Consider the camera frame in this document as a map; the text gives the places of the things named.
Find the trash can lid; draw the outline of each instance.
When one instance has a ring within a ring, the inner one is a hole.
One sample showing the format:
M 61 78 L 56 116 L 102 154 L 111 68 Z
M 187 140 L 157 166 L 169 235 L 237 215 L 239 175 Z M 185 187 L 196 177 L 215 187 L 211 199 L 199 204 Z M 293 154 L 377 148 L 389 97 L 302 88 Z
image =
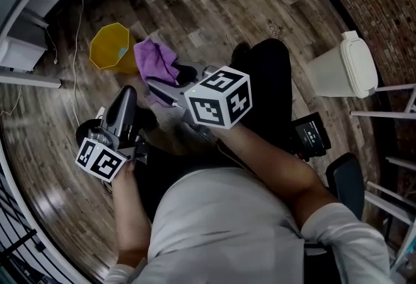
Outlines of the trash can lid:
M 346 32 L 341 43 L 341 56 L 350 79 L 351 88 L 358 98 L 367 97 L 377 88 L 378 77 L 371 52 L 356 31 Z

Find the white cable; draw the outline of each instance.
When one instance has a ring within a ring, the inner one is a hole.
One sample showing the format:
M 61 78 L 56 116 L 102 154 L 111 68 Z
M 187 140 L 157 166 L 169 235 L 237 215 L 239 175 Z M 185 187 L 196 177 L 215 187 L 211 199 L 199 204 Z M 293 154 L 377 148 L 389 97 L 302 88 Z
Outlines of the white cable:
M 11 116 L 11 115 L 13 114 L 14 110 L 15 110 L 15 109 L 16 109 L 16 107 L 18 106 L 19 99 L 20 99 L 20 94 L 21 94 L 21 85 L 20 85 L 20 89 L 19 89 L 18 98 L 17 98 L 17 100 L 16 100 L 16 104 L 14 104 L 13 109 L 12 109 L 10 112 L 6 112 L 5 110 L 2 110 L 2 111 L 1 111 L 1 113 L 0 113 L 0 116 L 2 116 L 2 115 L 3 115 L 3 113 L 4 113 L 4 114 L 6 114 L 6 115 L 8 115 L 8 116 Z
M 53 42 L 53 39 L 52 39 L 51 35 L 49 34 L 49 31 L 47 30 L 47 27 L 44 27 L 44 29 L 45 29 L 49 39 L 51 40 L 51 43 L 52 43 L 53 47 L 55 48 L 55 59 L 54 59 L 53 63 L 57 64 L 58 63 L 58 48 L 55 45 L 55 43 Z
M 78 34 L 79 34 L 79 29 L 81 28 L 81 20 L 83 17 L 83 12 L 84 12 L 84 0 L 82 0 L 81 12 L 79 13 L 78 29 L 77 29 L 77 34 L 75 36 L 75 53 L 73 54 L 73 61 L 72 61 L 73 75 L 75 78 L 73 82 L 72 111 L 73 111 L 73 114 L 75 115 L 75 119 L 77 120 L 78 126 L 79 126 L 79 119 L 78 119 L 77 111 L 75 109 L 75 103 L 77 101 L 77 70 L 75 69 L 75 61 L 77 59 Z

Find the black pants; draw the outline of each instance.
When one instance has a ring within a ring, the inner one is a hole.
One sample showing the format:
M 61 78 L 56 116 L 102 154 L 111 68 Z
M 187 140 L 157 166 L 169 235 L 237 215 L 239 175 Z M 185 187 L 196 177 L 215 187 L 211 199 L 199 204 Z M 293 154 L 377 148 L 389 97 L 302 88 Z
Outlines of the black pants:
M 269 143 L 290 151 L 289 130 L 292 117 L 292 78 L 289 52 L 276 39 L 254 46 L 230 67 L 250 75 L 252 109 L 241 122 Z M 82 124 L 77 131 L 81 144 L 88 128 L 99 120 Z M 151 147 L 147 165 L 137 162 L 136 180 L 143 207 L 153 221 L 164 193 L 184 175 L 204 168 L 232 167 L 237 164 L 218 150 L 204 155 L 171 155 Z

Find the white plastic bin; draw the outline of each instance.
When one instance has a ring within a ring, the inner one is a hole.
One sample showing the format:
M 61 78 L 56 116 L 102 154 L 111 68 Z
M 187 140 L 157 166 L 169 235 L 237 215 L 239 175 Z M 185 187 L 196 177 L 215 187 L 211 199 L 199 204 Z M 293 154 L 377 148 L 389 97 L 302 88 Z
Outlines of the white plastic bin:
M 344 32 L 343 38 L 338 46 L 309 62 L 309 80 L 319 96 L 367 97 L 378 86 L 369 47 L 356 31 Z

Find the floor plank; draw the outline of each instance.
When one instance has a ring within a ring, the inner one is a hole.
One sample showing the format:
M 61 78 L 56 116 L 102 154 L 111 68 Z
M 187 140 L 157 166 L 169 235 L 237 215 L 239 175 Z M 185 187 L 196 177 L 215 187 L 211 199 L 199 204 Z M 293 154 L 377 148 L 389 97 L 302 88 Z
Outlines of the floor plank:
M 60 77 L 60 90 L 23 87 L 12 117 L 2 116 L 6 150 L 15 175 L 46 230 L 69 258 L 89 276 L 102 281 L 116 260 L 114 210 L 101 183 L 74 164 L 77 154 L 72 112 L 73 55 L 81 0 L 63 0 L 49 15 L 58 46 L 39 62 L 35 73 Z M 320 112 L 332 142 L 327 156 L 310 164 L 323 177 L 337 157 L 355 153 L 366 177 L 377 179 L 378 159 L 369 119 L 351 117 L 365 110 L 367 100 L 317 97 L 305 74 L 306 64 L 341 41 L 346 30 L 328 0 L 85 0 L 75 60 L 76 109 L 81 122 L 108 105 L 124 84 L 139 93 L 139 105 L 151 104 L 140 77 L 98 71 L 88 60 L 91 39 L 98 30 L 117 22 L 138 40 L 150 36 L 169 45 L 180 60 L 228 65 L 233 48 L 246 40 L 283 40 L 291 53 L 293 118 Z M 0 84 L 0 107 L 11 109 L 18 87 Z M 166 151 L 182 154 L 193 144 L 204 146 L 180 122 L 180 113 L 151 104 L 160 127 L 146 135 Z

